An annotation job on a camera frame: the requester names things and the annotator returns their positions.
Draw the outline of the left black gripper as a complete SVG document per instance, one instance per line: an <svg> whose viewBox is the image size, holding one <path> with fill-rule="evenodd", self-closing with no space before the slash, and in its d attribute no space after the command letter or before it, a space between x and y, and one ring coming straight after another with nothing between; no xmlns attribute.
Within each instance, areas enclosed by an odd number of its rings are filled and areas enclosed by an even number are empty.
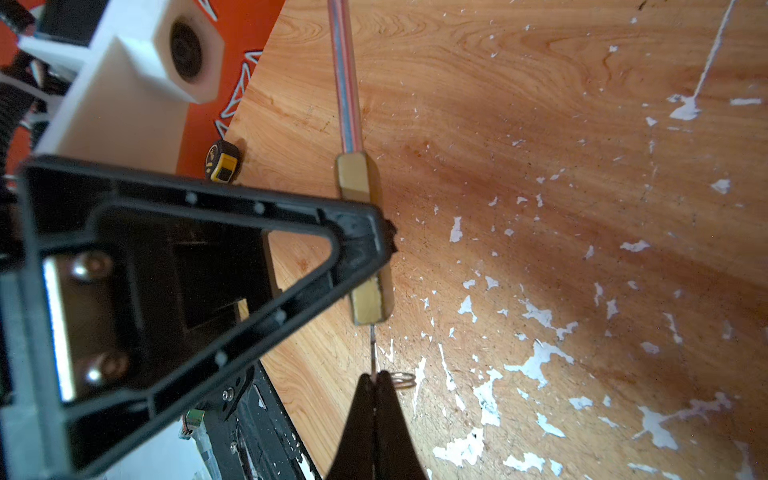
<svg viewBox="0 0 768 480"><path fill-rule="evenodd" d="M248 367L219 337L273 297L259 190L28 179L1 281L3 477L85 478Z"/></svg>

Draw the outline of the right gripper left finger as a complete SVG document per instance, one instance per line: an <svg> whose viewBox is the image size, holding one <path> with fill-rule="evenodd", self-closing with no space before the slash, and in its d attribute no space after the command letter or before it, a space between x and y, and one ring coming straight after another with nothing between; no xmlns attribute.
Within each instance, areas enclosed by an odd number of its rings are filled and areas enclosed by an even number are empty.
<svg viewBox="0 0 768 480"><path fill-rule="evenodd" d="M374 415L375 384L369 374L362 374L326 479L374 478Z"/></svg>

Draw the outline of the large brass padlock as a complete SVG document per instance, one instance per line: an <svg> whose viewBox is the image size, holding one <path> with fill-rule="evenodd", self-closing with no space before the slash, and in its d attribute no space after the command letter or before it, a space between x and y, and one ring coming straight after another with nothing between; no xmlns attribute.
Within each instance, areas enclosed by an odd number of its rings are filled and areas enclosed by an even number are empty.
<svg viewBox="0 0 768 480"><path fill-rule="evenodd" d="M381 177L376 163L363 143L349 3L327 2L333 65L337 92L342 153L336 159L337 184L345 200L380 206L383 200ZM386 265L351 293L353 320L375 326L387 321L395 299L391 268Z"/></svg>

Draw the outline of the yellow black tape measure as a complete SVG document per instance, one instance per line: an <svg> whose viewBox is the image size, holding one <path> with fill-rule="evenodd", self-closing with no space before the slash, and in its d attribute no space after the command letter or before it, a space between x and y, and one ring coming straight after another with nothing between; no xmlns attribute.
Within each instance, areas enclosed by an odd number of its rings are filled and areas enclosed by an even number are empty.
<svg viewBox="0 0 768 480"><path fill-rule="evenodd" d="M236 145L217 140L206 154L205 178L214 183L231 184L239 173L241 161L241 152Z"/></svg>

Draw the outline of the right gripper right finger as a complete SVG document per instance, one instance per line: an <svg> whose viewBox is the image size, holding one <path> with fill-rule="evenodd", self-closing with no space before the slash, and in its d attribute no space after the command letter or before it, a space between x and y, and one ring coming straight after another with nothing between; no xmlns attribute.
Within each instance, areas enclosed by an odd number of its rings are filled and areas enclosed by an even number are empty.
<svg viewBox="0 0 768 480"><path fill-rule="evenodd" d="M374 400L374 478L383 480L426 478L395 390L392 375L376 376Z"/></svg>

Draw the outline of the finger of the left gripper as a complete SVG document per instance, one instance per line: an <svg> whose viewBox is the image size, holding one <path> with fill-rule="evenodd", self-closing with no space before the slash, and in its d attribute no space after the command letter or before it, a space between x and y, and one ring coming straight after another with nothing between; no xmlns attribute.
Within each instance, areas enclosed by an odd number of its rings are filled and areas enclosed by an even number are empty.
<svg viewBox="0 0 768 480"><path fill-rule="evenodd" d="M40 156L17 177L16 473L92 477L374 276L369 203Z"/></svg>

